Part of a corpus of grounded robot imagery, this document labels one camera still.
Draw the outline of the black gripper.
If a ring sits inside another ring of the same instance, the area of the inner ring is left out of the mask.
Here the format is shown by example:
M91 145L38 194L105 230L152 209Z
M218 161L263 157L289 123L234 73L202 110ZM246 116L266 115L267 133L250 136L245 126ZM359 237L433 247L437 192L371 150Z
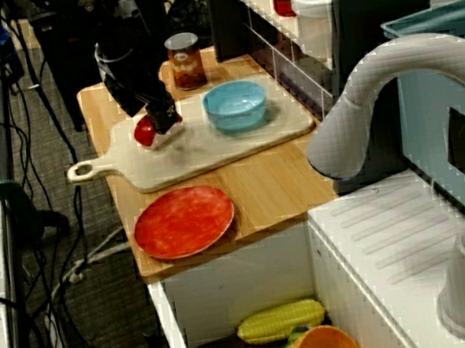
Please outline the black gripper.
M175 102L165 84L159 79L161 61L133 64L128 71L105 69L104 84L112 97L129 117L146 106L147 116L156 133L168 132L182 121Z

